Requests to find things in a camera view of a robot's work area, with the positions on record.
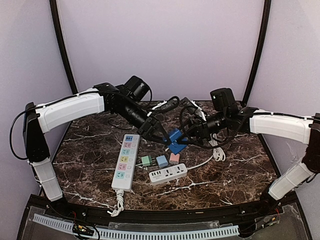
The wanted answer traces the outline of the blue cube socket adapter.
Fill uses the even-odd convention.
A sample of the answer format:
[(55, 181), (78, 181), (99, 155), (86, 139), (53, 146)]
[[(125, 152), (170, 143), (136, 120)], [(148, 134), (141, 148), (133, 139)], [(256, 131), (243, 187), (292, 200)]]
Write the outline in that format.
[(187, 147), (187, 144), (178, 143), (177, 139), (182, 136), (182, 132), (178, 128), (174, 128), (168, 133), (171, 144), (168, 145), (168, 148), (175, 155), (179, 154), (182, 150)]

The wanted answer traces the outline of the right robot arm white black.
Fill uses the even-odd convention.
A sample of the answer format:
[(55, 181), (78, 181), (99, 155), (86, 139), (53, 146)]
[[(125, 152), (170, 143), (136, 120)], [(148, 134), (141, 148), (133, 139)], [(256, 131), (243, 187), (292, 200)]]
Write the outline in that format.
[(231, 106), (218, 108), (217, 113), (205, 120), (189, 118), (180, 122), (178, 135), (171, 141), (179, 145), (193, 144), (203, 147), (202, 140), (209, 139), (223, 129), (234, 132), (218, 147), (235, 138), (238, 132), (266, 134), (291, 139), (307, 146), (305, 155), (287, 172), (268, 185), (260, 196), (264, 207), (275, 206), (287, 193), (299, 187), (310, 177), (320, 173), (320, 115), (296, 116), (270, 112), (255, 107), (241, 110)]

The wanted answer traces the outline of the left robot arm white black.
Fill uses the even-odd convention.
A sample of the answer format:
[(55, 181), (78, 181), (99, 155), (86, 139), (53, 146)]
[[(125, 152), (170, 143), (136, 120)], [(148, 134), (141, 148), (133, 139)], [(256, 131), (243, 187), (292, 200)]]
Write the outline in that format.
[(21, 113), (24, 116), (24, 159), (29, 161), (49, 201), (60, 200), (63, 192), (51, 162), (45, 133), (60, 125), (88, 115), (112, 112), (136, 127), (145, 140), (171, 144), (160, 121), (148, 115), (149, 108), (138, 104), (149, 90), (142, 80), (128, 80), (118, 86), (107, 82), (50, 103), (35, 105), (30, 102), (26, 105)]

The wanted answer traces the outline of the pink plug adapter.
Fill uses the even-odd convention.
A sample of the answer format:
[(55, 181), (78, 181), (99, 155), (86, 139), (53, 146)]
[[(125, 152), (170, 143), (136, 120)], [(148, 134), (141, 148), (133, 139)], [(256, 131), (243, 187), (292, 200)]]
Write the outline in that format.
[(177, 165), (177, 164), (179, 164), (179, 162), (180, 162), (180, 154), (179, 153), (177, 153), (177, 154), (171, 153), (170, 157), (169, 157), (169, 163), (171, 165)]

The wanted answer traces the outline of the light blue plug adapter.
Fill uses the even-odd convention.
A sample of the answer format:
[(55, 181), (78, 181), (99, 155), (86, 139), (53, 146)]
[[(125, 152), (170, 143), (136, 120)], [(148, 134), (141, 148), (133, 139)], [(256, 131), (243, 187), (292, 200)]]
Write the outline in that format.
[(169, 164), (165, 155), (157, 156), (156, 162), (160, 168), (164, 168), (164, 167), (168, 166), (168, 164)]

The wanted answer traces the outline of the green plug adapter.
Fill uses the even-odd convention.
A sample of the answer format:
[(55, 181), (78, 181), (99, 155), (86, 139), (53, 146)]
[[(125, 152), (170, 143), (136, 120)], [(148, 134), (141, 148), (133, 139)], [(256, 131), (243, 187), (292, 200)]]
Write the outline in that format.
[(152, 157), (150, 155), (146, 155), (141, 157), (141, 163), (143, 167), (150, 167), (153, 164)]

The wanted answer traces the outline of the small white power strip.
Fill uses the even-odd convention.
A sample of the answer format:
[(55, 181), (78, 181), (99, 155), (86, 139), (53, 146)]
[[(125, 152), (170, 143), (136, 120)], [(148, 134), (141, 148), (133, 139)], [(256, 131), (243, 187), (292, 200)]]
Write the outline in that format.
[(162, 183), (170, 182), (185, 177), (187, 173), (188, 169), (184, 163), (155, 170), (149, 173), (150, 184), (155, 186)]

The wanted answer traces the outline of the long white colourful power strip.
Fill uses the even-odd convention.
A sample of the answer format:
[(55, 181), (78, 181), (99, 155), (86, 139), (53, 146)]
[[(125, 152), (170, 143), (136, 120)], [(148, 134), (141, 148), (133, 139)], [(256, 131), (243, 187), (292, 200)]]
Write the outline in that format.
[(131, 191), (139, 144), (139, 134), (124, 135), (111, 183), (113, 190)]

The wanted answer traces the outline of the black front table rail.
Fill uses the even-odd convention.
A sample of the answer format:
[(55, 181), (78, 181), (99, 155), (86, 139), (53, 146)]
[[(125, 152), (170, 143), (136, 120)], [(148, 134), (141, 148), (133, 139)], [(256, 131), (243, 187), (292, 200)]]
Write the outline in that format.
[(48, 215), (66, 216), (72, 218), (76, 213), (78, 221), (107, 225), (110, 222), (131, 224), (188, 224), (219, 221), (221, 224), (251, 223), (255, 219), (263, 217), (259, 212), (262, 206), (259, 201), (236, 204), (223, 207), (192, 209), (192, 210), (124, 210), (119, 216), (111, 217), (106, 207), (94, 207), (63, 201), (49, 205), (49, 201), (38, 195), (30, 195), (28, 206), (44, 210)]

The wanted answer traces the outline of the left black frame post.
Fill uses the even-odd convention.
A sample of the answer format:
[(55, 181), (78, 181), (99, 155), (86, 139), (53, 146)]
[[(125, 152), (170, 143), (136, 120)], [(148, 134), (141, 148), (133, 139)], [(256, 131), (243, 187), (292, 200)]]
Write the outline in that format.
[(76, 81), (74, 79), (72, 67), (71, 67), (70, 60), (69, 60), (68, 53), (67, 53), (67, 49), (66, 49), (66, 44), (64, 41), (62, 25), (61, 25), (60, 16), (59, 16), (58, 1), (57, 0), (49, 0), (49, 6), (50, 6), (50, 12), (51, 12), (51, 17), (52, 17), (54, 32), (55, 32), (55, 36), (56, 36), (56, 41), (58, 44), (58, 49), (60, 52), (60, 57), (61, 57), (64, 71), (65, 71), (65, 74), (67, 77), (67, 81), (68, 81), (71, 92), (73, 94), (77, 94), (78, 88), (76, 86)]

